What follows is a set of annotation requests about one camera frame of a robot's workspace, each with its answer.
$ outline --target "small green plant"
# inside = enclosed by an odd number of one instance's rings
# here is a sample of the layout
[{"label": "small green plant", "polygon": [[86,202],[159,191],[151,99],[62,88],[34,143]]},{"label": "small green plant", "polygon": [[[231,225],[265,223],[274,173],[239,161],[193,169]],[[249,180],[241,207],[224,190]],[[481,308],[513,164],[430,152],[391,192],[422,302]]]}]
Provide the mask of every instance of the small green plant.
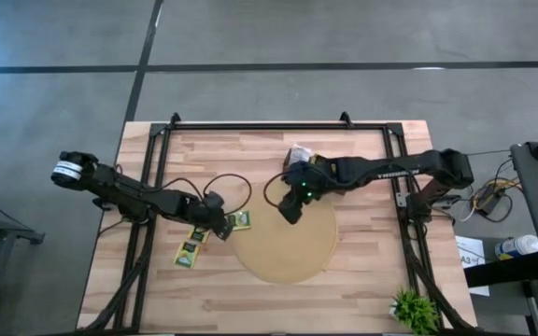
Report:
[{"label": "small green plant", "polygon": [[435,304],[427,297],[421,297],[414,290],[400,289],[391,305],[393,315],[415,335],[433,335],[437,331],[439,315]]}]

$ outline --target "wooden table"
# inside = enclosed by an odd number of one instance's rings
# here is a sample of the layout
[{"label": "wooden table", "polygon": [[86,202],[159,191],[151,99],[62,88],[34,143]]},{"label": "wooden table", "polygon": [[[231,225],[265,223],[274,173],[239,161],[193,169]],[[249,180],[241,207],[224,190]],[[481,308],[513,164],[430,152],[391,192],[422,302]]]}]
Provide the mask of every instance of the wooden table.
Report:
[{"label": "wooden table", "polygon": [[[121,140],[118,163],[135,179],[140,178],[149,125],[128,123]],[[403,129],[409,154],[432,148],[425,121],[403,121]],[[251,183],[263,183],[280,171],[293,144],[327,157],[385,157],[382,134],[373,131],[174,131],[164,181],[183,176],[201,189],[215,175],[237,173]],[[151,176],[156,167],[154,161]],[[420,176],[419,181],[424,185],[429,177]],[[172,188],[190,190],[178,183]],[[226,199],[226,209],[240,202],[245,192],[237,181],[227,178],[213,189]],[[191,226],[159,217],[140,331],[406,331],[389,316],[391,297],[407,286],[390,182],[375,181],[345,197],[333,197],[333,204],[339,242],[331,262],[317,276],[289,286],[256,278],[238,262],[229,245],[214,236],[204,245],[194,269],[175,266],[178,244]],[[102,228],[119,218],[118,213],[106,214]],[[428,225],[435,281],[461,316],[476,325],[454,231],[446,219],[437,218]],[[94,320],[120,283],[129,227],[121,224],[99,238],[79,327]],[[133,299],[134,293],[128,300],[127,316],[132,315]]]}]

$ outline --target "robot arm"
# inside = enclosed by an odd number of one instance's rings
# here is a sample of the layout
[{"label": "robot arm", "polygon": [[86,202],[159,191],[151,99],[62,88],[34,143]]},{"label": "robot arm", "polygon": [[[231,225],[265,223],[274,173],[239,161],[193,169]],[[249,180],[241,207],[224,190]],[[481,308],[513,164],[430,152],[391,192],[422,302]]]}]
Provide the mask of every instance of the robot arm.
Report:
[{"label": "robot arm", "polygon": [[302,215],[303,204],[318,200],[323,194],[354,190],[377,179],[419,174],[434,179],[420,192],[407,197],[407,215],[412,220],[428,221],[431,206],[439,197],[474,182],[468,158],[452,149],[382,160],[328,159],[316,155],[309,161],[293,163],[283,174],[282,180],[290,186],[290,191],[279,203],[278,210],[290,224],[295,224]]},{"label": "robot arm", "polygon": [[97,206],[104,208],[105,203],[113,203],[123,217],[134,223],[160,215],[212,230],[221,240],[232,232],[221,208],[223,199],[217,193],[211,191],[201,200],[179,190],[151,189],[117,172],[115,167],[99,163],[93,154],[62,152],[51,180],[62,188],[92,192],[99,196],[92,201]]}]

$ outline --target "white paper sign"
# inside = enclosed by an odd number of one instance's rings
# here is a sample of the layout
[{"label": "white paper sign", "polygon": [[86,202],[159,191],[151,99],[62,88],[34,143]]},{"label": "white paper sign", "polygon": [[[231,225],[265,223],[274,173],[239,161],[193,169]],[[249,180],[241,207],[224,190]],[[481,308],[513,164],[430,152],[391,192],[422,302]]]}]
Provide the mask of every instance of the white paper sign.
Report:
[{"label": "white paper sign", "polygon": [[[462,268],[473,267],[485,263],[483,259],[483,241],[473,238],[456,236],[456,245],[460,252]],[[489,296],[489,286],[469,288],[471,294]]]}]

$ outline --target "gray concrete floor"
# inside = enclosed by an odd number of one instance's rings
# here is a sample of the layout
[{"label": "gray concrete floor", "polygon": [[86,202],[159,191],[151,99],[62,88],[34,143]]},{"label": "gray concrete floor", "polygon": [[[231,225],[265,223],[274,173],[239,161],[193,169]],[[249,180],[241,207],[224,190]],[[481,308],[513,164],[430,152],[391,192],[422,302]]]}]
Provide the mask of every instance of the gray concrete floor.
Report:
[{"label": "gray concrete floor", "polygon": [[[137,64],[152,5],[0,0],[0,66]],[[538,0],[166,0],[149,63],[466,61],[538,61]],[[18,243],[0,289],[0,335],[76,325],[101,213],[91,195],[54,187],[50,170],[64,149],[114,161],[134,77],[0,75],[0,205],[47,233],[43,245]],[[508,148],[538,140],[538,68],[147,74],[135,119],[334,119],[341,111],[425,119],[440,149]],[[473,157],[476,185],[506,157]],[[532,232],[526,204],[514,199],[504,223],[473,217],[456,233]],[[492,292],[474,298],[479,324],[526,331],[518,290]]]}]

